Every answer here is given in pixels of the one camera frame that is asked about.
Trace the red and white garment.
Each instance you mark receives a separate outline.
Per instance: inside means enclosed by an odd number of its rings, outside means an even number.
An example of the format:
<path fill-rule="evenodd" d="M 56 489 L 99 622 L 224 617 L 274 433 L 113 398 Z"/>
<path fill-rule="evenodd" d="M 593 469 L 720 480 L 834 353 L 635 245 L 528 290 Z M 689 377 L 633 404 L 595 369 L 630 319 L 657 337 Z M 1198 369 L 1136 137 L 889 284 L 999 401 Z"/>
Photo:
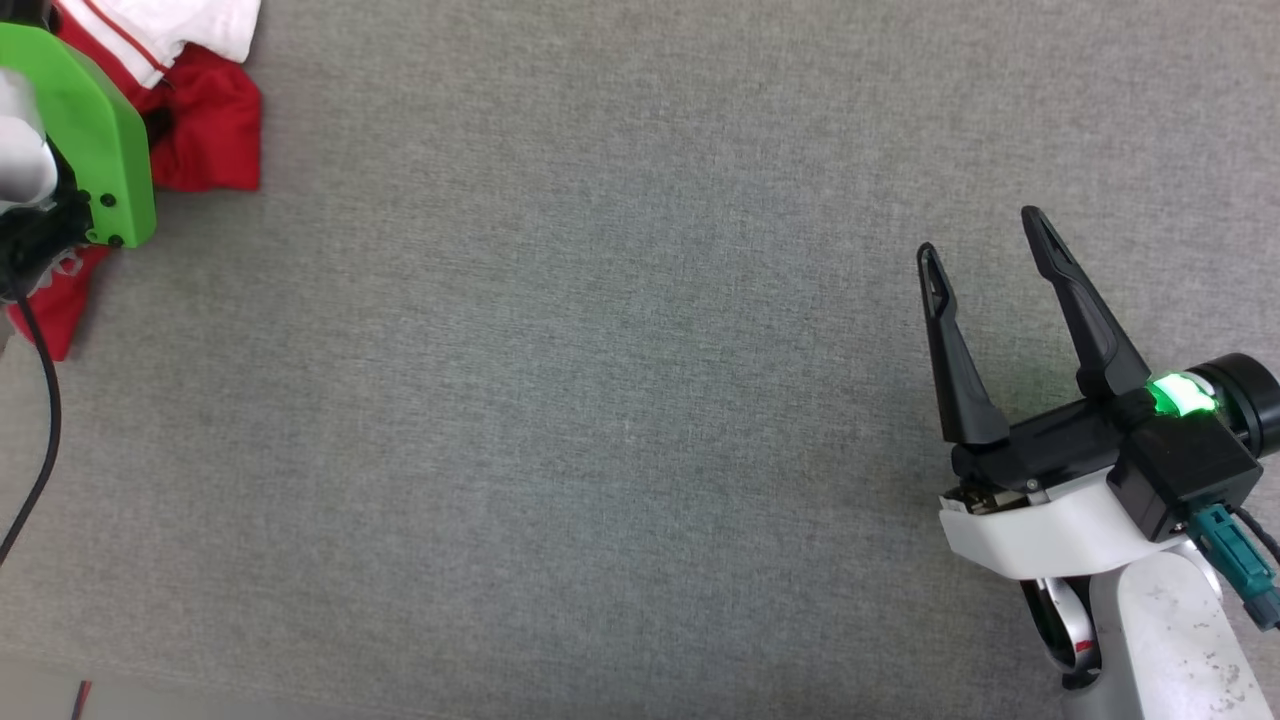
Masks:
<path fill-rule="evenodd" d="M 244 72 L 261 0 L 47 0 L 56 36 L 93 60 L 142 115 L 159 190 L 255 191 L 261 94 Z M 83 243 L 29 293 L 0 304 L 17 333 L 60 363 L 96 266 L 115 249 Z"/>

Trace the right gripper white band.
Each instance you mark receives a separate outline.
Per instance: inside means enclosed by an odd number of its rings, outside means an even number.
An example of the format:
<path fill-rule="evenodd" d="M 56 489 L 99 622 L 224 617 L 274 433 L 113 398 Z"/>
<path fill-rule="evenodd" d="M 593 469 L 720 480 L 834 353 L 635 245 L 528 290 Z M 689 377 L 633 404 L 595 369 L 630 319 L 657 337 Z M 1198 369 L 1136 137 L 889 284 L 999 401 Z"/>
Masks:
<path fill-rule="evenodd" d="M 1059 299 L 1084 398 L 1143 389 L 1149 366 L 1044 211 L 1021 208 L 1039 274 Z M 1007 579 L 1089 577 L 1183 541 L 1151 541 L 1107 483 L 1120 436 L 1084 400 L 1012 425 L 992 402 L 957 324 L 957 296 L 934 245 L 918 249 L 918 277 L 943 439 L 957 486 L 940 521 L 957 556 Z"/>

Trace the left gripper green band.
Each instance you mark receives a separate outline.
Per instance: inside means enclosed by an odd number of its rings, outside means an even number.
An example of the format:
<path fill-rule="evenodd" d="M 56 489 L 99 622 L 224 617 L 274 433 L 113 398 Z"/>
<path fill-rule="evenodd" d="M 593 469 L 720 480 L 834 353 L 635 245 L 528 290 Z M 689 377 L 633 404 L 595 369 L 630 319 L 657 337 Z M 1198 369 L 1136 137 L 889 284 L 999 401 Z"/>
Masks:
<path fill-rule="evenodd" d="M 44 22 L 0 22 L 0 301 L 28 293 L 83 243 L 156 231 L 145 120 Z"/>

